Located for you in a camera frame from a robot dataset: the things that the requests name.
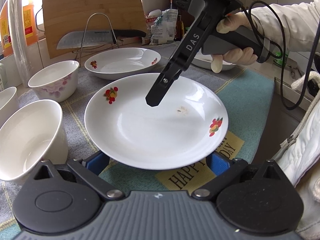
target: kitchen knife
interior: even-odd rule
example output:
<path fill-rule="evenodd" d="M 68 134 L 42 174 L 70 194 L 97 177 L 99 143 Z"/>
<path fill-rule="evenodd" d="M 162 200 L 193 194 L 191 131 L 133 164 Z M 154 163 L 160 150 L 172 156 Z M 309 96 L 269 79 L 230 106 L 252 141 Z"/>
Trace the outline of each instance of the kitchen knife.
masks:
<path fill-rule="evenodd" d="M 146 33 L 139 30 L 114 30 L 116 37 L 145 37 Z M 84 31 L 67 33 L 58 42 L 57 49 L 80 48 Z M 83 47 L 116 44 L 111 30 L 86 31 Z"/>

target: blue clip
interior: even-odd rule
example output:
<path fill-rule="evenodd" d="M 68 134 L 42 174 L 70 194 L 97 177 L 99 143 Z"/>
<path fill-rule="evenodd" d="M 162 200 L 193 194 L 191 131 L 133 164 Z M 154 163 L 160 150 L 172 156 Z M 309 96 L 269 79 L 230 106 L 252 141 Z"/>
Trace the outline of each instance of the blue clip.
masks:
<path fill-rule="evenodd" d="M 109 165 L 109 162 L 110 157 L 102 151 L 98 151 L 89 158 L 83 160 L 82 165 L 94 174 L 99 175 Z"/>
<path fill-rule="evenodd" d="M 217 152 L 212 153 L 211 158 L 207 158 L 207 164 L 209 168 L 217 176 L 229 169 L 231 163 L 231 160 Z"/>

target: white glove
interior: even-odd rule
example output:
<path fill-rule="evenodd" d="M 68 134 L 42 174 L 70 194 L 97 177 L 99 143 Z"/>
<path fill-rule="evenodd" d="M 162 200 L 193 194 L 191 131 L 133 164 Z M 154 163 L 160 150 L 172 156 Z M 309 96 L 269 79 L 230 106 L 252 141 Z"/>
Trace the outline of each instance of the white glove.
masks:
<path fill-rule="evenodd" d="M 234 15 L 228 16 L 223 19 L 217 25 L 217 32 L 228 33 L 235 31 L 241 25 L 252 29 L 244 12 L 239 12 Z M 252 48 L 232 49 L 224 55 L 212 55 L 211 69 L 215 73 L 219 73 L 222 70 L 223 60 L 229 63 L 240 64 L 240 65 L 251 65 L 257 61 L 258 56 L 253 54 Z"/>

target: red fruit pattern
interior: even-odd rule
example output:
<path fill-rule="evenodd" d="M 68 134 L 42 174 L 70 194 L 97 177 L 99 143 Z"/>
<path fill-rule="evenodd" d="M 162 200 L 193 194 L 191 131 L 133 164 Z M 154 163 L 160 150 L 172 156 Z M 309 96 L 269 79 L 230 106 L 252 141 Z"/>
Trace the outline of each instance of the red fruit pattern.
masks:
<path fill-rule="evenodd" d="M 154 64 L 157 62 L 157 60 L 158 60 L 158 59 L 155 58 L 155 60 L 151 62 L 151 65 L 154 65 Z"/>
<path fill-rule="evenodd" d="M 92 61 L 92 62 L 90 63 L 90 65 L 91 65 L 94 69 L 97 68 L 97 62 L 96 62 L 95 60 Z"/>
<path fill-rule="evenodd" d="M 107 101 L 109 101 L 109 104 L 111 105 L 114 101 L 116 101 L 116 97 L 118 95 L 117 93 L 118 88 L 113 87 L 108 90 L 103 94 L 103 96 L 106 98 Z"/>
<path fill-rule="evenodd" d="M 218 117 L 218 119 L 213 119 L 212 124 L 210 125 L 210 137 L 214 136 L 214 134 L 219 130 L 220 126 L 222 125 L 222 119 Z"/>

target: wooden cutting board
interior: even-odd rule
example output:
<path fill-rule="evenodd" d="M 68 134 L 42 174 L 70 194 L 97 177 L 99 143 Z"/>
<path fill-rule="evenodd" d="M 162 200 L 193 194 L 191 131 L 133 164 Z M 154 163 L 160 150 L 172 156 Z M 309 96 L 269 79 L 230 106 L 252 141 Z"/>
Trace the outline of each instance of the wooden cutting board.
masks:
<path fill-rule="evenodd" d="M 72 31 L 84 31 L 88 18 L 97 12 L 110 18 L 114 29 L 147 32 L 141 0 L 42 0 L 46 42 L 50 58 L 74 49 L 57 50 L 59 40 Z M 88 30 L 109 30 L 106 17 L 91 18 Z"/>

